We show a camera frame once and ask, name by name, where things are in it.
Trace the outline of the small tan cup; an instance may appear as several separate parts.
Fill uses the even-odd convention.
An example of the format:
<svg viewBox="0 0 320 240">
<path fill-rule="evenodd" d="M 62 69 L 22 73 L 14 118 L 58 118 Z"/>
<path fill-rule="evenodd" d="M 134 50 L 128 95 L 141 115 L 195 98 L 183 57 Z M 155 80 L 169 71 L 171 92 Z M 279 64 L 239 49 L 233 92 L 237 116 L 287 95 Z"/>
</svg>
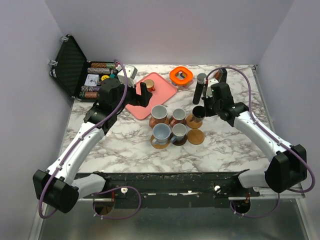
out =
<svg viewBox="0 0 320 240">
<path fill-rule="evenodd" d="M 144 81 L 145 85 L 146 85 L 146 88 L 149 92 L 154 92 L 156 89 L 155 89 L 155 83 L 152 79 L 146 79 Z"/>
</svg>

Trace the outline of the pink mug front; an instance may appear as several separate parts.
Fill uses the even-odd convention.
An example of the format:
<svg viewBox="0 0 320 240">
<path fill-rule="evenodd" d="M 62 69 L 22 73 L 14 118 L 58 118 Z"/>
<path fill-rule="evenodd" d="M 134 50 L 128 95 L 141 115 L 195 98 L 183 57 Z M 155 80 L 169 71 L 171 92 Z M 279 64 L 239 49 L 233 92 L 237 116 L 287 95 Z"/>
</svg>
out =
<svg viewBox="0 0 320 240">
<path fill-rule="evenodd" d="M 163 105 L 155 105 L 151 109 L 151 118 L 161 120 L 167 117 L 168 117 L 168 111 Z"/>
</svg>

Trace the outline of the pink mug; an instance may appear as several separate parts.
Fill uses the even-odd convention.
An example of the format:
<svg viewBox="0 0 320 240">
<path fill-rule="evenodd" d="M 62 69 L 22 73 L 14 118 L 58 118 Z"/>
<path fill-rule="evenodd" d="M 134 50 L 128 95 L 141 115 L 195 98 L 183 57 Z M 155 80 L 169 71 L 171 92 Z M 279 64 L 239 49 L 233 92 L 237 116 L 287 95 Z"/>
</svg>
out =
<svg viewBox="0 0 320 240">
<path fill-rule="evenodd" d="M 172 116 L 169 120 L 169 125 L 173 127 L 176 124 L 186 124 L 186 112 L 182 108 L 176 108 L 172 112 Z"/>
<path fill-rule="evenodd" d="M 168 111 L 163 105 L 155 105 L 151 109 L 151 118 L 161 120 L 167 117 L 168 117 Z"/>
</svg>

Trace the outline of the black gold mug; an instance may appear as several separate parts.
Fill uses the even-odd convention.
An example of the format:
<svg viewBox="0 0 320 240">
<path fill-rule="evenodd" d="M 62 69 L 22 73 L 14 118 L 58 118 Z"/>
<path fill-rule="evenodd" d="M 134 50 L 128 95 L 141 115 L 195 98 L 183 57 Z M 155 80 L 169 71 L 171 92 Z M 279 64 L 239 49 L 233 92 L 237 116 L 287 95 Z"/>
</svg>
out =
<svg viewBox="0 0 320 240">
<path fill-rule="evenodd" d="M 206 116 L 205 107 L 204 106 L 196 106 L 192 110 L 192 121 L 195 123 L 201 123 Z"/>
</svg>

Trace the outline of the large woven rattan coaster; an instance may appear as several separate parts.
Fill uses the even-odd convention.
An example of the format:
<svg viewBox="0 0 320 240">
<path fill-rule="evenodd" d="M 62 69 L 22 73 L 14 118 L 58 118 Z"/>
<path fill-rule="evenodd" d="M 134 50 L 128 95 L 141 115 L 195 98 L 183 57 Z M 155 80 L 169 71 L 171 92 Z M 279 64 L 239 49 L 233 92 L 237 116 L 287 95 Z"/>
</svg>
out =
<svg viewBox="0 0 320 240">
<path fill-rule="evenodd" d="M 149 126 L 153 129 L 155 125 L 157 124 L 161 124 L 161 123 L 164 123 L 166 125 L 169 125 L 169 118 L 166 117 L 165 119 L 155 119 L 153 117 L 150 118 L 149 120 Z"/>
</svg>

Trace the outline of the light wood coaster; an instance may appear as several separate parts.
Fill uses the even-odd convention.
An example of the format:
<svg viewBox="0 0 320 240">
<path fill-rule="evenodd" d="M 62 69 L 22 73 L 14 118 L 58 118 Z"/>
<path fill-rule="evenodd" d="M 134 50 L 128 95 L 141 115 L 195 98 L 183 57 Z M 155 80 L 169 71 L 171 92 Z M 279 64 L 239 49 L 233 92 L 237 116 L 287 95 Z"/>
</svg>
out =
<svg viewBox="0 0 320 240">
<path fill-rule="evenodd" d="M 191 129 L 187 133 L 188 141 L 193 145 L 199 145 L 205 140 L 204 133 L 199 129 Z"/>
<path fill-rule="evenodd" d="M 188 126 L 189 128 L 191 128 L 191 129 L 199 129 L 199 128 L 202 126 L 203 122 L 202 122 L 202 121 L 200 121 L 200 122 L 195 122 L 194 120 L 192 120 L 192 117 L 193 117 L 192 114 L 190 114 L 190 115 L 188 115 L 188 116 L 186 117 L 186 124 L 187 124 L 187 126 Z"/>
</svg>

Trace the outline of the pink mug back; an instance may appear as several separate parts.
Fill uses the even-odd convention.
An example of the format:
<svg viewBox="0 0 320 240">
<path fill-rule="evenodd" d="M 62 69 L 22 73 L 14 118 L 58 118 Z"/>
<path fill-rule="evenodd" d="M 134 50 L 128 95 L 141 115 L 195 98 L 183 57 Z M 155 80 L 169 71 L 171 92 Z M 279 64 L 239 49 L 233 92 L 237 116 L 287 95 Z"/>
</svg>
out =
<svg viewBox="0 0 320 240">
<path fill-rule="evenodd" d="M 172 116 L 169 120 L 169 125 L 173 127 L 176 124 L 186 124 L 186 112 L 182 108 L 176 108 L 172 112 Z"/>
</svg>

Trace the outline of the light blue mug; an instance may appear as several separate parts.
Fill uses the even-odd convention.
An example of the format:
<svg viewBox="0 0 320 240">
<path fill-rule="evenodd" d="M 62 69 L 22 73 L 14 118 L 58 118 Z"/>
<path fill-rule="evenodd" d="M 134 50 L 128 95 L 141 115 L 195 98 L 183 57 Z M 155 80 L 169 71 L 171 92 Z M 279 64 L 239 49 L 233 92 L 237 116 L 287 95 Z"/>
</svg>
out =
<svg viewBox="0 0 320 240">
<path fill-rule="evenodd" d="M 153 140 L 152 145 L 165 145 L 167 144 L 171 135 L 170 127 L 165 123 L 158 123 L 152 129 Z"/>
</svg>

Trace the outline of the grey mug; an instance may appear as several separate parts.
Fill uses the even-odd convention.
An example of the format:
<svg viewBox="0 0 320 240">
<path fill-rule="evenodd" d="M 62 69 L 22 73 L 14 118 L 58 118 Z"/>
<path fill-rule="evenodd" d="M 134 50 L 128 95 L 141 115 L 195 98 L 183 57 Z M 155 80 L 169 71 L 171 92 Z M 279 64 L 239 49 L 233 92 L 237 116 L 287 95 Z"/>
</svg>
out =
<svg viewBox="0 0 320 240">
<path fill-rule="evenodd" d="M 180 142 L 182 141 L 187 134 L 187 128 L 182 123 L 177 123 L 172 128 L 172 138 L 170 141 L 172 143 Z"/>
</svg>

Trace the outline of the small woven rattan coaster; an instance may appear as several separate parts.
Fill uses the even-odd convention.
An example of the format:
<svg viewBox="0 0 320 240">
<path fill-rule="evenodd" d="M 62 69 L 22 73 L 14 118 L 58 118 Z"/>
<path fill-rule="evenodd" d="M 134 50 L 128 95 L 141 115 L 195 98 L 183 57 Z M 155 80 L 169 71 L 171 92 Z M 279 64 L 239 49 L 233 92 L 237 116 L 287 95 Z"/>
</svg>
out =
<svg viewBox="0 0 320 240">
<path fill-rule="evenodd" d="M 164 144 L 158 144 L 156 143 L 155 141 L 155 137 L 152 135 L 150 137 L 150 144 L 155 148 L 155 149 L 158 149 L 158 150 L 161 150 L 161 149 L 165 149 L 169 144 L 170 144 L 170 140 L 168 139 L 166 143 Z"/>
</svg>

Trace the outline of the dark wood coaster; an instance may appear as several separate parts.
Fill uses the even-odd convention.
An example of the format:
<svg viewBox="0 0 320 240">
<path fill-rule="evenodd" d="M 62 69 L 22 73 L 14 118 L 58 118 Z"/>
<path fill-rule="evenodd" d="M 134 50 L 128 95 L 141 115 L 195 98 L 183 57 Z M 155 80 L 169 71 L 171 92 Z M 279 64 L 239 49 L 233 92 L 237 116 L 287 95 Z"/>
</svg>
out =
<svg viewBox="0 0 320 240">
<path fill-rule="evenodd" d="M 169 139 L 170 140 L 172 140 L 172 138 L 174 137 L 174 135 L 173 134 L 171 134 L 170 135 L 170 137 L 169 137 Z M 170 141 L 173 145 L 175 145 L 175 146 L 182 146 L 182 145 L 184 145 L 186 142 L 187 142 L 187 135 L 185 135 L 184 137 L 183 137 L 183 139 L 181 139 L 181 140 L 176 140 L 176 141 Z"/>
</svg>

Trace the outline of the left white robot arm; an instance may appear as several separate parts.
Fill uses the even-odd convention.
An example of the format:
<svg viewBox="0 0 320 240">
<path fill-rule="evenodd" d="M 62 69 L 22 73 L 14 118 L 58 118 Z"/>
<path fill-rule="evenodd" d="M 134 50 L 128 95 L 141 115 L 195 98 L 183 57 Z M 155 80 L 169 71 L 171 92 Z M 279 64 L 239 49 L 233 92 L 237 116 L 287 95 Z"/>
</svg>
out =
<svg viewBox="0 0 320 240">
<path fill-rule="evenodd" d="M 83 179 L 75 177 L 93 147 L 116 123 L 120 110 L 127 104 L 148 106 L 152 93 L 144 82 L 139 86 L 140 93 L 137 93 L 135 85 L 129 86 L 117 78 L 104 81 L 99 88 L 98 99 L 86 113 L 76 137 L 51 166 L 34 173 L 32 181 L 42 219 L 47 218 L 42 212 L 43 203 L 55 211 L 68 213 L 80 198 L 95 193 L 104 198 L 110 194 L 110 178 L 105 173 L 92 173 Z"/>
</svg>

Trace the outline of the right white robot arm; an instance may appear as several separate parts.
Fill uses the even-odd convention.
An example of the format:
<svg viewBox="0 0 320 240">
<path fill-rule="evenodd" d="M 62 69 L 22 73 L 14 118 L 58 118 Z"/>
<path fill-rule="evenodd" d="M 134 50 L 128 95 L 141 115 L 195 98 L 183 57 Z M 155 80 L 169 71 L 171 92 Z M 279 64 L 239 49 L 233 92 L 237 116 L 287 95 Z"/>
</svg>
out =
<svg viewBox="0 0 320 240">
<path fill-rule="evenodd" d="M 247 105 L 235 103 L 227 83 L 214 83 L 208 90 L 210 94 L 202 98 L 206 117 L 219 116 L 245 134 L 269 161 L 267 169 L 239 172 L 230 183 L 234 195 L 241 196 L 253 187 L 282 193 L 307 178 L 307 153 L 302 145 L 281 139 L 251 114 Z"/>
</svg>

